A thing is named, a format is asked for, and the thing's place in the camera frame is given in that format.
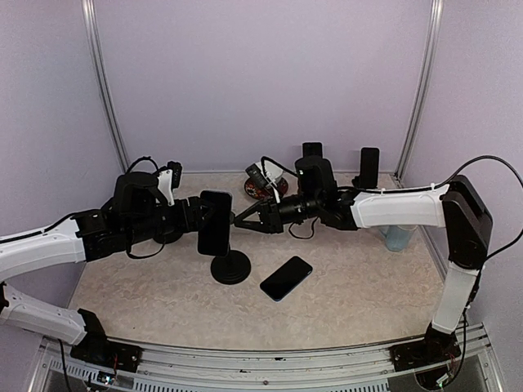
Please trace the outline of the black phone white edge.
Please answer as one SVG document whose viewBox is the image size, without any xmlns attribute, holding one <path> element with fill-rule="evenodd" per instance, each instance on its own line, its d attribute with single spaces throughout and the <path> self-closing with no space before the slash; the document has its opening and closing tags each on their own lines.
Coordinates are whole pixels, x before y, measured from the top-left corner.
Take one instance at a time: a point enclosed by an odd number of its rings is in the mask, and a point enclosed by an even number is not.
<svg viewBox="0 0 523 392">
<path fill-rule="evenodd" d="M 198 252 L 207 256 L 226 256 L 230 249 L 232 196 L 227 192 L 204 190 L 200 198 L 215 204 L 210 223 L 198 233 Z"/>
</svg>

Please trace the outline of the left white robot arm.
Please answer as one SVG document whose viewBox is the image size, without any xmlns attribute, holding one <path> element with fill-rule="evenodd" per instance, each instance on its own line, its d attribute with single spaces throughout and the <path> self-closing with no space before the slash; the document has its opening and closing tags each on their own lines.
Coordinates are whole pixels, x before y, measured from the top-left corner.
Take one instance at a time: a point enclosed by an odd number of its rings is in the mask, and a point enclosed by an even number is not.
<svg viewBox="0 0 523 392">
<path fill-rule="evenodd" d="M 17 275 L 54 265 L 91 262 L 124 252 L 150 239 L 161 244 L 174 234 L 200 231 L 215 207 L 200 197 L 175 199 L 179 176 L 165 167 L 121 175 L 114 196 L 100 209 L 75 212 L 54 225 L 1 241 L 1 323 L 81 343 L 97 363 L 114 356 L 114 344 L 95 331 L 96 316 L 37 300 L 7 284 Z"/>
</svg>

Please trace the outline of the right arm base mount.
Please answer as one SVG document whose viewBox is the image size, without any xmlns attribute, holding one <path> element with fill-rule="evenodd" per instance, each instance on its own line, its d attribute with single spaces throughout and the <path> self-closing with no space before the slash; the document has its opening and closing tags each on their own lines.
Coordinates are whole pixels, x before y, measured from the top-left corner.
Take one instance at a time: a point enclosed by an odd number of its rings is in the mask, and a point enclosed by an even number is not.
<svg viewBox="0 0 523 392">
<path fill-rule="evenodd" d="M 442 363 L 462 355 L 454 334 L 425 335 L 419 341 L 393 345 L 389 351 L 396 372 Z"/>
</svg>

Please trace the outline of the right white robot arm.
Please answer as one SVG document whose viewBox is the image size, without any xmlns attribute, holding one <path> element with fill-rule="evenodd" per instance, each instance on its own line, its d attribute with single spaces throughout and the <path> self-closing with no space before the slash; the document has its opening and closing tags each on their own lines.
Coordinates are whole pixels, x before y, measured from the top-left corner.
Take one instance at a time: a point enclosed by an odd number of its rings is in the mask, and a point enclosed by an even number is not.
<svg viewBox="0 0 523 392">
<path fill-rule="evenodd" d="M 295 162 L 298 192 L 266 198 L 234 219 L 237 228 L 279 234 L 286 224 L 319 218 L 339 230 L 378 226 L 433 226 L 446 231 L 449 269 L 437 310 L 418 356 L 434 363 L 449 350 L 463 311 L 487 260 L 493 219 L 471 182 L 457 175 L 444 184 L 418 189 L 363 190 L 340 187 L 328 159 L 308 155 Z"/>
</svg>

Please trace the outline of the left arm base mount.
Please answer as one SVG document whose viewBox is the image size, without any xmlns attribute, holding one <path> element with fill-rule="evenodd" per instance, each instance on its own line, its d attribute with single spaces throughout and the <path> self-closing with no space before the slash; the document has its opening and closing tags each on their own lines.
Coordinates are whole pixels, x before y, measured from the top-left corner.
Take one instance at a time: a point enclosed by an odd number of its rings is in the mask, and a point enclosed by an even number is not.
<svg viewBox="0 0 523 392">
<path fill-rule="evenodd" d="M 116 371 L 136 373 L 142 355 L 142 348 L 105 338 L 83 339 L 74 345 L 70 356 L 83 362 L 95 364 Z"/>
</svg>

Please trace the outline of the tall black phone stand front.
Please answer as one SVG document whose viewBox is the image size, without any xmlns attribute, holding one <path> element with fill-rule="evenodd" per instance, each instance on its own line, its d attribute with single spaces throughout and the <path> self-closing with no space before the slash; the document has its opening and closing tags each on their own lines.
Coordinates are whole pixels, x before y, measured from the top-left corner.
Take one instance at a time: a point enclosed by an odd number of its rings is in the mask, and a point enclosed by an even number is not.
<svg viewBox="0 0 523 392">
<path fill-rule="evenodd" d="M 217 282 L 235 285 L 242 283 L 250 275 L 251 262 L 246 254 L 230 250 L 226 256 L 215 256 L 210 270 Z"/>
</svg>

